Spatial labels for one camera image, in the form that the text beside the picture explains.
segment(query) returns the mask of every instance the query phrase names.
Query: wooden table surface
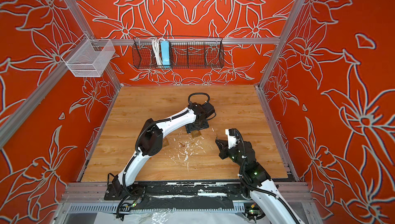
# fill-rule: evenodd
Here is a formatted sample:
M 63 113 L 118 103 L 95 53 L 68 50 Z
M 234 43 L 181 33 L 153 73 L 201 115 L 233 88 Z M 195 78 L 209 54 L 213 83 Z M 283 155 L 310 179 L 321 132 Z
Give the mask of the wooden table surface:
M 128 86 L 115 100 L 82 182 L 107 181 L 108 173 L 121 172 L 145 121 L 178 113 L 195 92 L 211 97 L 217 116 L 209 121 L 210 128 L 196 138 L 185 127 L 167 135 L 169 145 L 146 162 L 137 181 L 238 178 L 239 166 L 229 158 L 220 159 L 215 144 L 216 137 L 227 140 L 225 129 L 230 128 L 237 128 L 252 143 L 257 161 L 272 178 L 287 177 L 254 86 Z M 206 97 L 191 100 L 204 103 Z

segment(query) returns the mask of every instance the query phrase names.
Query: red floral wallpaper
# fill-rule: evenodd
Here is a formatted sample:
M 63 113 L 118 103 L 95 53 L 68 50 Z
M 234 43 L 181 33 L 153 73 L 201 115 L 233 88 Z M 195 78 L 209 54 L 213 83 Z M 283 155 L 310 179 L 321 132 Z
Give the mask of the red floral wallpaper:
M 0 0 L 0 125 L 82 35 L 62 0 Z M 67 72 L 0 150 L 0 223 L 49 223 L 116 93 Z
M 305 0 L 264 86 L 325 223 L 394 223 L 390 0 Z
M 76 0 L 97 38 L 151 35 L 277 37 L 294 0 Z M 225 47 L 221 70 L 142 70 L 131 48 L 117 47 L 111 66 L 121 83 L 254 84 L 274 45 Z

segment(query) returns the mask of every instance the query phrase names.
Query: scratched table surface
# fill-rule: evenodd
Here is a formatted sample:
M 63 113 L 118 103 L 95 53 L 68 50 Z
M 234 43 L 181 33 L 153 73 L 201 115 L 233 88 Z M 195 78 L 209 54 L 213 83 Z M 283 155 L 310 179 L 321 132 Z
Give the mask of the scratched table surface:
M 237 128 L 252 143 L 257 161 L 272 178 L 287 174 L 274 143 L 254 86 L 128 86 L 122 87 L 82 178 L 83 182 L 107 181 L 118 174 L 134 152 L 137 136 L 149 118 L 159 120 L 188 105 L 188 96 L 205 92 L 217 116 L 210 127 L 193 138 L 185 127 L 166 136 L 167 146 L 150 158 L 137 181 L 236 179 L 239 166 L 220 159 L 215 138 L 227 140 L 225 129 Z M 203 104 L 205 96 L 191 101 Z

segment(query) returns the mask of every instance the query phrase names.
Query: white mesh basket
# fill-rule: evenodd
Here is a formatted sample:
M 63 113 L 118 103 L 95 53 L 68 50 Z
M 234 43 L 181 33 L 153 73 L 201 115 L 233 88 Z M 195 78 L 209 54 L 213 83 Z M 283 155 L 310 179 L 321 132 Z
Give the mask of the white mesh basket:
M 114 53 L 111 39 L 101 51 L 96 51 L 89 40 L 84 40 L 65 63 L 75 77 L 101 77 Z

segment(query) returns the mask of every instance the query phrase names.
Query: coiled white cord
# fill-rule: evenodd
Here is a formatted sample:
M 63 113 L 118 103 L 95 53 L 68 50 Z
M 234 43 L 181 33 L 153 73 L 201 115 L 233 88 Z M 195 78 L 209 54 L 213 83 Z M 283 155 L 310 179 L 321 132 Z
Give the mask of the coiled white cord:
M 160 48 L 159 48 L 159 39 L 152 39 L 152 50 L 154 51 L 156 64 L 162 65 L 162 59 L 160 58 Z

